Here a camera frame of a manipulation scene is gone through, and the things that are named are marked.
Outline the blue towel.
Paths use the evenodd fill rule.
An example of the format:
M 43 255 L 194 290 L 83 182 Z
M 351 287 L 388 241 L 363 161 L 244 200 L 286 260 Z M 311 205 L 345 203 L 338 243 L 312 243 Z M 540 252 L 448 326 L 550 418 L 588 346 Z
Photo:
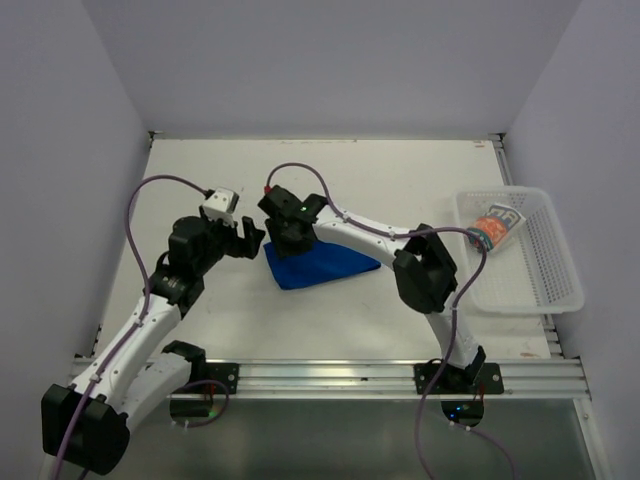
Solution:
M 380 269 L 382 264 L 344 246 L 317 242 L 301 255 L 279 258 L 272 242 L 263 247 L 272 276 L 281 290 L 299 290 Z

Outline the rabbit print towel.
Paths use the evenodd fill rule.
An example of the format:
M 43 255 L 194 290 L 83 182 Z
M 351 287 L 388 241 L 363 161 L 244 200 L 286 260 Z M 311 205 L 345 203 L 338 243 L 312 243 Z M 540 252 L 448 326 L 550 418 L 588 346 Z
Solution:
M 495 253 L 526 223 L 526 217 L 516 208 L 492 203 L 487 210 L 467 228 L 472 236 L 468 244 L 478 253 Z

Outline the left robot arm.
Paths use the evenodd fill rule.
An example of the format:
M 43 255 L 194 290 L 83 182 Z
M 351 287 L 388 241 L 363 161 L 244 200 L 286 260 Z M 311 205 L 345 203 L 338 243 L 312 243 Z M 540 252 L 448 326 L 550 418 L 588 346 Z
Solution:
M 264 236 L 249 217 L 225 223 L 187 216 L 174 223 L 168 249 L 122 329 L 69 385 L 53 384 L 43 395 L 43 449 L 55 459 L 51 478 L 59 477 L 65 462 L 108 474 L 133 431 L 166 396 L 208 384 L 206 353 L 199 347 L 172 342 L 154 363 L 148 359 L 196 303 L 212 267 L 225 256 L 254 259 Z

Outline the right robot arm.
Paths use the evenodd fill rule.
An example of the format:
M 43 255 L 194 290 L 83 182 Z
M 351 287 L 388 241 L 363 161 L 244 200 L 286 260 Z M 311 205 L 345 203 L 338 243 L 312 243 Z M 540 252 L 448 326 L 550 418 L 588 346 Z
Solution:
M 400 300 L 425 316 L 439 342 L 442 380 L 461 393 L 480 382 L 486 354 L 456 311 L 457 266 L 437 229 L 384 225 L 340 209 L 325 196 L 301 200 L 280 186 L 266 187 L 258 206 L 267 216 L 267 261 L 281 289 L 386 266 Z

